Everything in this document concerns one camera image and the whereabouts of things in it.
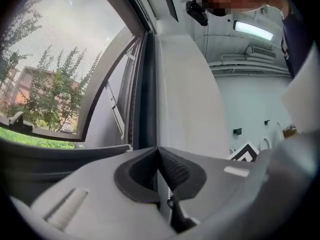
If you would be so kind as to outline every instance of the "window handle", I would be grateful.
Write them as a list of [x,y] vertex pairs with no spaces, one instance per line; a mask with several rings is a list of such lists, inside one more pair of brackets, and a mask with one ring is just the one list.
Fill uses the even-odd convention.
[[9,127],[10,128],[18,128],[26,131],[32,132],[33,124],[27,121],[24,121],[24,112],[19,111],[13,117],[10,117]]

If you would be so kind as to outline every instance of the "textured black pad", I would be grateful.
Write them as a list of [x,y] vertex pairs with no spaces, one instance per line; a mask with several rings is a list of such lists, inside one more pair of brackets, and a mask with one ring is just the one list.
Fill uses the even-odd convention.
[[207,180],[206,172],[196,163],[163,148],[153,148],[121,164],[114,181],[130,199],[159,205],[160,197],[153,187],[158,169],[176,200],[194,198]]

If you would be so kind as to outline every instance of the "ceiling light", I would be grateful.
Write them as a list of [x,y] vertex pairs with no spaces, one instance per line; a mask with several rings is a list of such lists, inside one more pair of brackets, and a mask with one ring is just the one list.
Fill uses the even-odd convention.
[[271,41],[272,37],[274,36],[274,34],[268,32],[262,28],[259,28],[259,27],[256,27],[256,26],[253,26],[253,25],[250,25],[247,23],[243,23],[243,22],[240,22],[237,20],[234,22],[233,28],[235,31],[255,35],[255,36],[267,39],[269,41]]

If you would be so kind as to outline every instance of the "air vent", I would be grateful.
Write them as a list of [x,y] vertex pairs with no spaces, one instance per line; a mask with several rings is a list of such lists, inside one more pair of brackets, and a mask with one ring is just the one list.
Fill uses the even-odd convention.
[[266,49],[254,47],[254,46],[249,46],[246,49],[246,54],[248,54],[250,57],[256,57],[256,58],[262,58],[262,59],[267,59],[273,61],[277,55]]

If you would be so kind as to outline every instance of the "window screen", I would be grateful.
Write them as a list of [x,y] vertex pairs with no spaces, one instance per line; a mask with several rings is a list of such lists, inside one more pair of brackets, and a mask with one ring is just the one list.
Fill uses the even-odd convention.
[[[1,39],[1,116],[12,120],[23,112],[23,120],[39,134],[83,139],[79,117],[87,116],[82,107],[93,100],[83,99],[87,86],[106,49],[127,27],[114,9],[116,3],[123,6],[121,0],[111,0],[113,6],[108,1],[27,0],[17,9]],[[123,70],[110,79],[116,93],[127,59],[121,58]]]

